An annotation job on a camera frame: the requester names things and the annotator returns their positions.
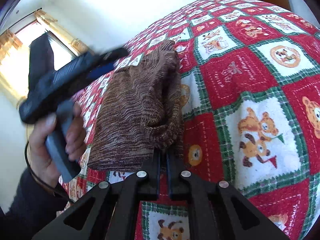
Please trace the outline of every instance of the finger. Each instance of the finger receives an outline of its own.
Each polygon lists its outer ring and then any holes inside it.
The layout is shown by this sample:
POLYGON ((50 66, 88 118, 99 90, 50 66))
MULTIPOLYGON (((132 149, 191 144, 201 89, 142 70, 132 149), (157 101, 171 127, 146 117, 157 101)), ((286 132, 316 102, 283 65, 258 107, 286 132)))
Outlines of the finger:
POLYGON ((76 149, 72 154, 69 155, 70 161, 75 161, 79 159, 85 152, 87 146, 83 143, 78 149, 76 149))
POLYGON ((67 144, 73 143, 79 135, 84 130, 83 128, 83 118, 82 117, 76 117, 73 119, 66 136, 66 142, 67 144))
POLYGON ((50 114, 46 118, 40 119, 36 122, 33 132, 29 137, 30 146, 33 149, 43 146, 46 137, 53 132, 56 123, 56 114, 50 114))
POLYGON ((81 112, 82 112, 81 107, 79 106, 78 103, 75 103, 75 105, 73 106, 73 114, 74 114, 74 116, 75 117, 81 116, 81 112))
POLYGON ((67 143, 66 152, 68 154, 72 154, 76 149, 78 149, 83 144, 85 136, 86 136, 86 132, 84 129, 82 129, 81 134, 73 143, 67 143))

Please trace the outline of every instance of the grip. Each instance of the grip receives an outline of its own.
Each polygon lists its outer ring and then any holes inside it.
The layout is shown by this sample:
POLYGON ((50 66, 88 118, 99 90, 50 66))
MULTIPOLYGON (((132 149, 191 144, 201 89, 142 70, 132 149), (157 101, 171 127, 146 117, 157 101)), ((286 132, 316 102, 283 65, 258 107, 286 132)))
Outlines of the grip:
POLYGON ((65 150, 67 145, 65 136, 73 120, 73 105, 74 103, 71 100, 63 101, 58 105, 56 128, 45 140, 47 151, 61 173, 64 182, 71 181, 81 171, 78 162, 71 162, 65 150))

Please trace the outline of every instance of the curtain rod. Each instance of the curtain rod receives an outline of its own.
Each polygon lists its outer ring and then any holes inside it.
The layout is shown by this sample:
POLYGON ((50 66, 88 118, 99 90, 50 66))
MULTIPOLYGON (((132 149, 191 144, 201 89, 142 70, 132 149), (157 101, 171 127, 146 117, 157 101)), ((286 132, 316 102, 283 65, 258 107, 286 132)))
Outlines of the curtain rod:
POLYGON ((35 11, 33 11, 32 13, 29 13, 28 15, 26 15, 25 17, 21 18, 20 20, 18 20, 17 22, 15 22, 14 24, 12 24, 8 29, 10 29, 12 26, 16 25, 18 22, 22 21, 24 18, 28 17, 29 15, 33 14, 35 11))

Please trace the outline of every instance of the bed sheet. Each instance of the bed sheet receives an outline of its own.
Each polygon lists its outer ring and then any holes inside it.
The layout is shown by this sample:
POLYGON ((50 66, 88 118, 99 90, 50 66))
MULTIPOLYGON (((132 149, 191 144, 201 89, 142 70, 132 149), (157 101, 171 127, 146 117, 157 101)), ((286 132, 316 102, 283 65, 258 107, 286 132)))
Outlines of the bed sheet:
MULTIPOLYGON (((165 39, 180 57, 188 169, 229 181, 290 239, 301 239, 320 213, 320 31, 266 2, 197 0, 131 39, 116 68, 138 65, 165 39)), ((63 184, 73 200, 101 180, 130 175, 86 166, 110 78, 78 100, 88 147, 80 174, 63 184)), ((170 201, 164 175, 160 199, 140 204, 136 239, 157 239, 159 220, 177 222, 179 239, 189 239, 185 203, 170 201)))

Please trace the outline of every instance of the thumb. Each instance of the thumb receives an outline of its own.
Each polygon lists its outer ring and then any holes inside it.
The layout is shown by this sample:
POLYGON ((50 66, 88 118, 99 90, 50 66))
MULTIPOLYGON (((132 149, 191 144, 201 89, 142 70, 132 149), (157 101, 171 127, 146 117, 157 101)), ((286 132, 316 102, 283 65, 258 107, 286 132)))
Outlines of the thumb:
POLYGON ((42 147, 46 137, 53 132, 56 124, 57 116, 54 113, 36 122, 33 132, 29 138, 30 146, 33 149, 42 147))

